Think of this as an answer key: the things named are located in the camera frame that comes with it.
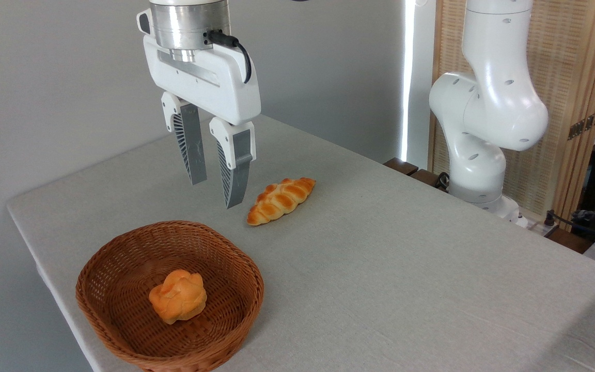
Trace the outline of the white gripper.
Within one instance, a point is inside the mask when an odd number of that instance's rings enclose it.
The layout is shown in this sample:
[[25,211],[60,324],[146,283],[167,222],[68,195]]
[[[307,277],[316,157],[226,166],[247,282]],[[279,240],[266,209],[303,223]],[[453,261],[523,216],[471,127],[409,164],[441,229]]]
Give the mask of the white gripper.
[[176,136],[191,184],[207,179],[201,108],[217,116],[209,127],[217,143],[225,207],[241,204],[250,163],[257,158],[255,128],[250,122],[261,113],[257,76],[244,82],[245,57],[238,49],[213,45],[196,50],[192,62],[183,62],[174,60],[153,36],[144,35],[143,45],[153,81],[168,91],[161,97],[165,124]]

